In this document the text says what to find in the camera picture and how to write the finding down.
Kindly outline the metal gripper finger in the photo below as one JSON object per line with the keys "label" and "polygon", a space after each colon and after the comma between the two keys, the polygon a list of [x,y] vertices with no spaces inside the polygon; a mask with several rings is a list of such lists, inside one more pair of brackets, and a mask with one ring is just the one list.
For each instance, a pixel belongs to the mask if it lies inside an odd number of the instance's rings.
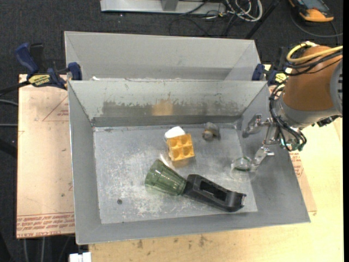
{"label": "metal gripper finger", "polygon": [[272,156],[274,156],[274,151],[272,151],[269,146],[260,147],[251,161],[251,167],[257,168],[266,157]]}
{"label": "metal gripper finger", "polygon": [[246,128],[242,132],[242,137],[247,138],[250,135],[257,134],[263,127],[269,127],[270,120],[263,120],[262,114],[254,114],[252,119],[248,122]]}

